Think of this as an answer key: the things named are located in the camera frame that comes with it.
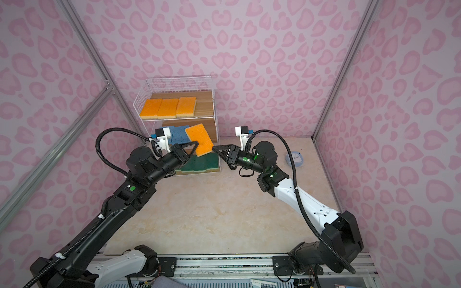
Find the black bracket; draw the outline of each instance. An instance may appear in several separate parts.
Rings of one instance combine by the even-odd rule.
[[[307,269],[303,274],[300,274],[299,271],[296,271],[295,263],[290,256],[273,256],[272,257],[272,267],[274,269],[275,276],[308,276],[312,275],[312,272]],[[312,271],[314,271],[315,265],[310,265]],[[317,269],[317,275],[323,275],[322,267]]]
[[[176,269],[176,257],[158,257],[157,261],[161,267],[160,275],[165,277],[173,277],[174,271]],[[145,277],[141,272],[130,274],[130,277]]]
[[[159,257],[158,260],[160,262],[160,266],[162,267],[160,275],[173,277],[176,269],[176,257]]]

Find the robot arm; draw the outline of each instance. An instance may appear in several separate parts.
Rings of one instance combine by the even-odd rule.
[[[166,141],[166,135],[160,137]],[[192,145],[192,152],[187,154],[184,147]],[[98,288],[132,273],[154,274],[158,268],[157,253],[144,245],[103,263],[90,262],[112,235],[144,207],[156,192],[156,183],[182,167],[197,146],[196,141],[175,144],[167,149],[169,153],[159,158],[148,147],[133,150],[126,160],[130,169],[126,180],[113,196],[104,201],[101,214],[50,259],[37,259],[30,267],[34,278],[25,287],[31,287],[38,280],[41,288]]]
[[[290,251],[293,271],[302,273],[310,265],[326,264],[336,273],[341,273],[344,268],[355,273],[349,263],[363,249],[355,217],[348,211],[339,213],[319,202],[300,187],[295,187],[293,179],[277,166],[277,153],[270,142],[261,141],[250,152],[251,140],[254,137],[249,137],[251,132],[247,126],[236,127],[236,135],[241,145],[245,147],[221,145],[214,146],[213,151],[232,170],[241,166],[241,169],[260,173],[258,184],[263,192],[268,192],[272,197],[287,203],[301,215],[301,207],[303,208],[306,213],[306,217],[303,217],[306,222],[310,222],[308,224],[312,224],[311,229],[320,241],[302,242]],[[296,189],[301,203],[296,196]]]
[[[325,229],[325,224],[333,223],[338,218],[338,211],[333,208],[330,208],[317,199],[312,197],[302,188],[299,188],[299,195],[301,197],[302,205],[306,210],[307,216],[314,224],[317,231],[322,233]],[[298,201],[296,200],[295,188],[293,186],[293,180],[283,179],[278,183],[278,186],[274,188],[275,198],[285,202],[296,212],[301,214],[299,209]]]

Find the green sponge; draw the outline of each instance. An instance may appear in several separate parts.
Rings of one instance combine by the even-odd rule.
[[[204,155],[207,160],[207,170],[216,170],[219,169],[219,156],[214,153],[208,153]]]
[[[189,161],[181,167],[181,172],[194,172],[194,166],[195,166],[195,160],[197,159],[197,156],[192,155]]]
[[[207,159],[205,157],[196,157],[194,163],[194,172],[206,172]]]

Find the wooden shelf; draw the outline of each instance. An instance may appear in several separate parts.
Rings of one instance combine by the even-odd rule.
[[[149,121],[174,121],[184,119],[197,119],[197,118],[212,118],[213,113],[213,93],[211,91],[195,91],[195,92],[171,92],[171,93],[154,93],[150,99],[174,99],[180,97],[196,97],[195,112],[193,117],[177,117],[171,119],[149,119]]]

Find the mounting plate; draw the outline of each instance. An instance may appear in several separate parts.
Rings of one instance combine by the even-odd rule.
[[[294,273],[293,260],[289,256],[272,256],[272,267],[274,269],[275,276],[296,276],[298,274]],[[318,275],[323,275],[322,267],[317,269]],[[306,271],[304,274],[298,276],[308,276],[309,271]]]
[[[159,261],[160,266],[162,267],[160,271],[160,275],[165,277],[173,277],[174,271],[176,269],[176,257],[158,257],[157,260]],[[144,277],[142,273],[133,273],[130,274],[130,277]]]

